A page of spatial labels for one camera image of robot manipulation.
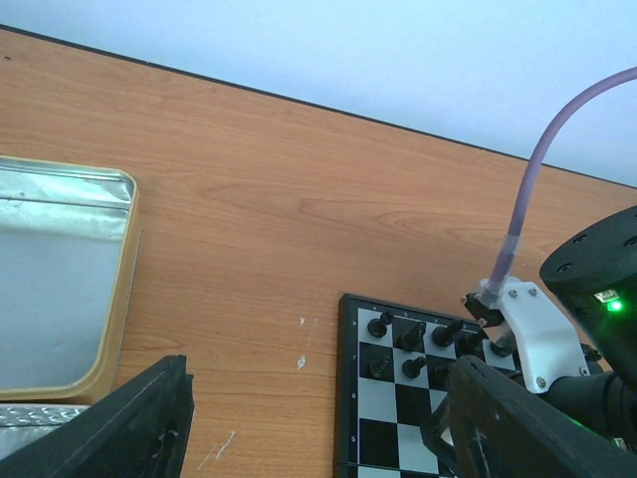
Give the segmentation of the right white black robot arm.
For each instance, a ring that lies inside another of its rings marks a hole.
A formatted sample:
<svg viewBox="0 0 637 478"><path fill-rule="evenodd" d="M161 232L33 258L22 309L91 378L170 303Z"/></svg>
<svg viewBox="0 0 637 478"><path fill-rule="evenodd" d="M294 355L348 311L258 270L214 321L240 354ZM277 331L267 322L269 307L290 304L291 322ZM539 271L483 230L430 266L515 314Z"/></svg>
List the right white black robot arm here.
<svg viewBox="0 0 637 478"><path fill-rule="evenodd" d="M599 435L636 450L636 208L558 247L539 276L610 371L558 379L540 397Z"/></svg>

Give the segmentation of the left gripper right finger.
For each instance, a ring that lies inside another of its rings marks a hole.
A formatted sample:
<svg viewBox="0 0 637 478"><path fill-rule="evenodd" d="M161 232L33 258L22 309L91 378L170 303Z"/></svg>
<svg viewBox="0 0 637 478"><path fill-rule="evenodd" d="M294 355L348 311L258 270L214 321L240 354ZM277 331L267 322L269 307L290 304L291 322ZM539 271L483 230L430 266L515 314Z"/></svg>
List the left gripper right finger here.
<svg viewBox="0 0 637 478"><path fill-rule="evenodd" d="M475 357L453 362L424 445L458 477L633 477L636 393L613 371L534 394Z"/></svg>

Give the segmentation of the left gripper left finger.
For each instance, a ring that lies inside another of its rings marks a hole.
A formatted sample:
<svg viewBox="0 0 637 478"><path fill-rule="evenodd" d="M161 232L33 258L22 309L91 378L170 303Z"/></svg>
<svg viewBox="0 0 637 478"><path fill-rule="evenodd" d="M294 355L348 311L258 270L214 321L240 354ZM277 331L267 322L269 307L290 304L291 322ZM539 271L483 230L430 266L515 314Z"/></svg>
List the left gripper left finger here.
<svg viewBox="0 0 637 478"><path fill-rule="evenodd" d="M194 413L184 356L166 356L55 431L1 458L4 477L178 477Z"/></svg>

